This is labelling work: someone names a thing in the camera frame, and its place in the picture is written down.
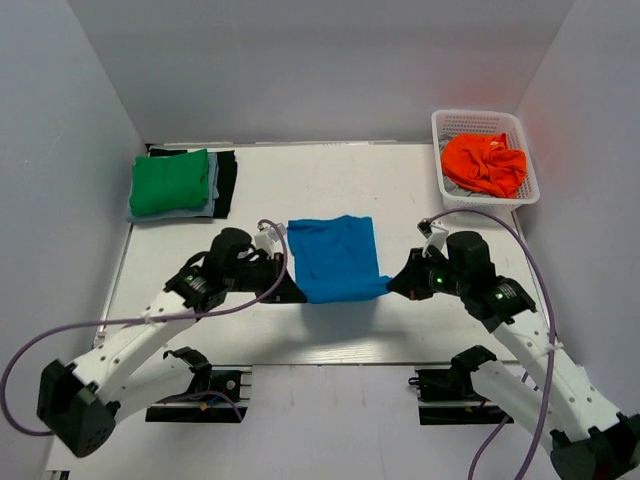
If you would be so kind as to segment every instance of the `orange cloth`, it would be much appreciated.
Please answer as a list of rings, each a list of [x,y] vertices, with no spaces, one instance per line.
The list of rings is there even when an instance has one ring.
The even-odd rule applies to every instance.
[[[463,133],[444,147],[442,171],[467,190],[500,198],[516,198],[516,192],[527,175],[527,158],[523,151],[507,146],[504,133]]]

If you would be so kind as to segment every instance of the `cable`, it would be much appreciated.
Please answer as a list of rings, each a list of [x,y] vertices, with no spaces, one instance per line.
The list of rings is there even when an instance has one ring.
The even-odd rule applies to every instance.
[[[238,406],[233,402],[233,400],[227,397],[224,393],[217,392],[216,390],[207,390],[206,392],[183,393],[180,395],[171,395],[170,397],[163,398],[158,403],[169,403],[169,402],[180,402],[182,400],[193,400],[194,395],[198,395],[198,396],[215,395],[216,399],[217,398],[223,399],[225,402],[229,404],[229,406],[233,409],[233,411],[236,412],[236,417],[238,417],[238,420],[242,422],[243,417],[242,417],[242,413],[240,413],[240,409],[238,408]]]
[[[116,320],[102,320],[102,321],[93,321],[93,322],[78,322],[78,323],[70,323],[68,325],[61,325],[59,327],[55,327],[52,328],[50,330],[46,330],[44,332],[42,332],[41,334],[35,336],[34,338],[32,338],[31,340],[29,340],[26,344],[24,344],[16,353],[13,357],[11,357],[11,360],[9,360],[9,363],[7,364],[7,366],[4,369],[4,372],[2,373],[2,378],[0,379],[0,409],[2,409],[2,413],[4,415],[4,418],[7,420],[7,422],[9,423],[9,425],[11,425],[13,428],[15,428],[16,430],[18,430],[21,433],[24,433],[25,435],[29,435],[32,437],[47,437],[50,435],[53,435],[52,432],[50,431],[38,431],[38,430],[32,430],[28,427],[25,427],[24,425],[22,425],[18,420],[15,419],[15,417],[12,415],[11,411],[9,410],[9,405],[7,403],[7,383],[9,380],[9,375],[11,374],[11,371],[13,370],[13,367],[15,367],[16,363],[18,362],[18,360],[20,359],[20,357],[22,357],[22,355],[24,355],[24,353],[29,350],[31,347],[33,347],[36,343],[40,342],[41,340],[44,340],[45,338],[48,338],[52,335],[55,335],[56,333],[61,333],[61,332],[66,332],[68,330],[74,330],[76,328],[86,328],[86,327],[101,327],[103,325],[143,325],[145,323],[148,323],[149,321],[151,322],[156,322],[156,321],[167,321],[167,322],[174,322],[177,320],[192,320],[192,319],[198,319],[198,318],[206,318],[206,317],[219,317],[221,315],[228,315],[231,313],[236,313],[239,312],[241,310],[244,310],[245,308],[249,308],[252,305],[255,305],[256,303],[260,302],[261,300],[263,300],[264,298],[268,297],[269,295],[271,295],[273,293],[273,291],[278,288],[278,285],[280,285],[280,283],[282,282],[282,280],[284,279],[286,273],[287,273],[287,263],[288,263],[288,253],[287,253],[287,244],[284,240],[284,236],[282,235],[282,233],[280,232],[280,229],[278,228],[278,226],[272,222],[271,220],[267,220],[267,219],[262,219],[258,222],[258,225],[264,224],[266,223],[267,225],[269,225],[270,227],[272,227],[275,231],[276,231],[276,235],[278,235],[278,240],[280,240],[280,243],[282,244],[282,270],[280,271],[280,275],[278,276],[278,278],[276,279],[276,281],[273,283],[273,285],[271,285],[271,287],[269,287],[269,289],[264,292],[262,295],[248,301],[247,303],[243,303],[242,305],[239,305],[237,307],[233,307],[233,308],[228,308],[226,310],[214,310],[212,312],[199,312],[199,313],[180,313],[180,314],[175,314],[175,315],[158,315],[155,317],[149,317],[147,318],[141,318],[141,317],[134,317],[134,318],[119,318]]]
[[[527,260],[529,261],[529,264],[531,265],[531,268],[533,269],[533,272],[535,273],[536,278],[538,279],[538,283],[540,284],[542,297],[547,306],[547,312],[549,314],[549,343],[553,346],[556,340],[556,319],[553,312],[553,307],[551,305],[551,296],[549,295],[549,290],[547,289],[547,285],[544,283],[544,279],[542,278],[542,272],[540,271],[538,264],[534,260],[533,255],[529,251],[529,248],[524,243],[524,240],[522,240],[518,235],[518,233],[501,218],[498,218],[495,215],[491,215],[490,213],[485,213],[480,210],[475,210],[472,208],[464,208],[464,207],[452,208],[451,210],[446,210],[444,212],[440,212],[434,215],[433,217],[429,218],[428,221],[429,223],[432,223],[438,220],[439,218],[445,217],[452,213],[458,213],[458,212],[475,213],[477,215],[482,215],[483,217],[487,217],[493,220],[494,222],[497,222],[500,225],[502,225],[511,234],[511,236],[515,238],[516,242],[518,242],[525,257],[527,257]],[[544,386],[542,387],[542,404],[540,406],[540,416],[538,417],[538,423],[536,424],[536,429],[533,434],[533,439],[531,440],[531,445],[529,446],[529,450],[527,451],[527,455],[525,456],[525,459],[522,462],[522,466],[520,467],[520,470],[518,470],[518,473],[515,476],[515,480],[522,480],[524,478],[525,474],[527,473],[527,470],[531,466],[531,462],[533,461],[533,456],[536,453],[538,444],[540,443],[540,438],[542,437],[542,431],[544,430],[544,424],[547,419],[547,412],[549,410],[549,398],[551,396],[551,381],[553,379],[554,366],[555,366],[555,351],[553,349],[550,349],[549,354],[547,356],[547,374],[544,380]],[[491,435],[489,435],[489,438],[485,440],[485,443],[487,445],[495,438],[495,436],[498,434],[498,432],[502,428],[501,425],[498,425],[498,427],[499,428],[496,428],[496,430],[494,430],[494,432],[492,432]],[[471,469],[469,470],[468,478],[469,480],[473,478],[473,471]]]
[[[527,380],[528,376],[529,374],[525,372],[525,374],[522,376],[522,379],[521,379],[522,383],[524,383]],[[480,463],[480,457],[482,456],[484,451],[487,449],[489,444],[493,442],[493,439],[498,436],[498,434],[500,433],[500,430],[502,430],[502,428],[507,424],[507,422],[509,422],[510,418],[511,417],[509,415],[505,415],[504,418],[500,421],[500,423],[496,426],[496,428],[489,434],[486,440],[482,442],[482,445],[480,445],[480,448],[478,449],[476,454],[473,456],[473,460],[471,460],[471,466],[469,467],[469,475],[467,476],[467,480],[473,480],[473,474],[476,471],[476,467],[478,466],[478,463]]]

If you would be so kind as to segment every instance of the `white table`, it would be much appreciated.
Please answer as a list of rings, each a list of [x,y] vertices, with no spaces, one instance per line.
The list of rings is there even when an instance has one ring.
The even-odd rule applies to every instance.
[[[380,272],[395,275],[409,249],[423,243],[416,223],[442,209],[432,149],[362,144],[236,148],[239,174],[229,219],[135,227],[109,316],[138,314],[189,256],[209,248],[222,228],[253,233],[263,217],[286,223],[370,215]],[[497,271],[519,281],[537,300],[529,267],[507,232],[486,223],[443,223],[452,231],[464,225],[479,231]],[[251,297],[229,295],[225,307]],[[47,470],[70,470],[70,478],[77,480],[466,478],[474,452],[494,426],[420,426],[416,393],[407,379],[413,365],[446,364],[475,344],[513,360],[457,299],[445,295],[423,302],[390,294],[360,304],[256,305],[203,320],[174,338],[171,348],[188,345],[218,365],[254,365],[251,403],[242,424],[147,424],[140,412],[86,459],[74,458],[55,439]],[[396,365],[326,365],[338,363]],[[505,427],[485,454],[476,480],[513,478],[530,439],[519,426]],[[543,452],[537,453],[527,478],[556,478]]]
[[[236,158],[238,180],[227,220],[133,228],[110,318],[139,314],[188,257],[208,250],[228,226],[253,234],[261,218],[286,224],[298,218],[369,215],[380,272],[394,276],[409,249],[424,243],[417,222],[442,210],[432,145],[253,146],[236,148]],[[470,226],[480,232],[497,272],[516,279],[537,300],[529,266],[513,238],[501,227],[472,220],[446,218],[443,223],[452,231]],[[294,275],[293,262],[289,271]],[[230,294],[225,308],[250,298]],[[411,302],[389,294],[366,303],[259,304],[201,321],[170,345],[195,348],[213,364],[256,365],[447,363],[476,344],[513,360],[458,299],[436,295]]]

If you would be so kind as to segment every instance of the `stack of folded clothes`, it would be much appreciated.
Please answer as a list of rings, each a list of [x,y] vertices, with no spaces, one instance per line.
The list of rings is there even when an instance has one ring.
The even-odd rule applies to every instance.
[[[137,157],[127,221],[227,218],[238,165],[233,151],[149,151]]]

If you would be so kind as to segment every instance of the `white tabletop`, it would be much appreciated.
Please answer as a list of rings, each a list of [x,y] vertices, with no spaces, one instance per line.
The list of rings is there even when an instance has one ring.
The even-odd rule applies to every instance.
[[[432,145],[253,146],[235,151],[238,179],[227,220],[133,228],[110,318],[140,313],[185,260],[208,250],[225,227],[254,234],[261,218],[286,224],[299,218],[368,215],[373,218],[380,273],[394,276],[404,267],[409,249],[423,244],[417,222],[442,210]],[[520,282],[537,300],[528,264],[508,232],[465,222],[443,220],[452,231],[465,225],[477,230],[489,243],[497,272]],[[293,264],[289,270],[293,275]],[[250,298],[230,294],[225,308]],[[203,320],[175,337],[171,348],[196,348],[218,365],[426,364],[447,363],[476,344],[502,360],[513,360],[458,299],[437,295],[411,302],[389,294],[365,303],[259,304]]]

